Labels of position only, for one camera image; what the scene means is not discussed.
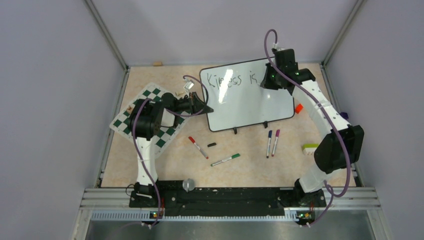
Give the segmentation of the white whiteboard black frame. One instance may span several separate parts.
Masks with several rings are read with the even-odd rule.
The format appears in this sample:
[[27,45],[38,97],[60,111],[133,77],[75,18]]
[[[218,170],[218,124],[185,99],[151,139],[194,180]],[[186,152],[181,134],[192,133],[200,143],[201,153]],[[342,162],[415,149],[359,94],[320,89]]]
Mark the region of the white whiteboard black frame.
[[267,58],[203,68],[203,95],[213,109],[207,122],[211,132],[285,120],[295,115],[293,97],[285,89],[260,86]]

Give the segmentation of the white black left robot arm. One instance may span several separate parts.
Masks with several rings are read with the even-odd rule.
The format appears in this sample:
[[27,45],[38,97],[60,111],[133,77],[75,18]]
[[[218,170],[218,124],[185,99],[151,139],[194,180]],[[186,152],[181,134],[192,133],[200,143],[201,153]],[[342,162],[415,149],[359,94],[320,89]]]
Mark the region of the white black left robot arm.
[[137,152],[137,178],[133,193],[141,197],[147,206],[156,206],[161,198],[156,185],[158,175],[155,167],[155,146],[161,128],[175,129],[179,112],[196,116],[213,111],[196,92],[190,92],[182,98],[166,92],[158,101],[148,98],[136,101],[128,125]]

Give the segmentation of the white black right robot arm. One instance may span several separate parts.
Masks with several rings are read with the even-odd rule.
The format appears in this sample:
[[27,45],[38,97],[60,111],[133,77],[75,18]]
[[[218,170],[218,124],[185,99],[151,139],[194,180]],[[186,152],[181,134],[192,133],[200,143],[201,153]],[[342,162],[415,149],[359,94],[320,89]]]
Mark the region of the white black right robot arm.
[[273,47],[274,58],[268,59],[264,78],[260,84],[269,90],[286,90],[308,113],[319,131],[321,142],[313,153],[314,164],[295,182],[293,200],[307,206],[328,181],[345,169],[345,185],[336,198],[342,197],[350,185],[352,164],[359,159],[364,130],[352,125],[336,111],[320,89],[312,72],[300,69],[293,49]]

